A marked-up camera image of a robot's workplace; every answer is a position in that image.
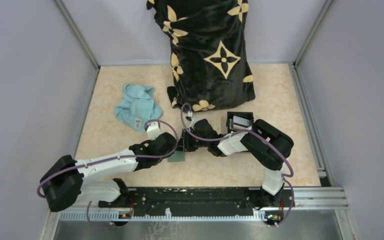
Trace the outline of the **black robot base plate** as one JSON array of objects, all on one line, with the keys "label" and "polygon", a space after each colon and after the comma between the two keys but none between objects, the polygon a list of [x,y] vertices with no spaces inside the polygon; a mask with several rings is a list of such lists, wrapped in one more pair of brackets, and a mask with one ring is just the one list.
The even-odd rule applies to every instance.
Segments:
[{"label": "black robot base plate", "polygon": [[272,196],[261,187],[136,187],[100,208],[127,208],[135,216],[161,216],[169,209],[175,217],[250,216],[263,208],[287,209],[292,191],[283,188]]}]

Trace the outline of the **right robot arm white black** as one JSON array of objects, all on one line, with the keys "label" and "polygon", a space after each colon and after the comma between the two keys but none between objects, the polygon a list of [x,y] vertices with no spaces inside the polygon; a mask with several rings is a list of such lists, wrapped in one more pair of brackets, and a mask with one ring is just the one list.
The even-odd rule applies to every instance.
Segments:
[{"label": "right robot arm white black", "polygon": [[263,167],[261,199],[267,206],[275,206],[281,200],[285,178],[294,175],[288,157],[293,140],[268,122],[258,119],[242,130],[217,133],[207,119],[188,116],[184,125],[184,149],[193,152],[206,148],[215,157],[227,157],[237,153],[250,153]]}]

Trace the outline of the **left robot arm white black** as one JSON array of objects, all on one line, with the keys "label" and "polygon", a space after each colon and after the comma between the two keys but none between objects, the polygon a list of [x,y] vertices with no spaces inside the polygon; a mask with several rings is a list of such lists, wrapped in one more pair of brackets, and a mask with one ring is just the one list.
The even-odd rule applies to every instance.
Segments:
[{"label": "left robot arm white black", "polygon": [[103,157],[75,160],[64,155],[40,179],[37,193],[46,199],[51,212],[89,202],[124,207],[130,200],[129,189],[115,175],[157,165],[173,154],[177,143],[173,135],[164,132],[155,139]]}]

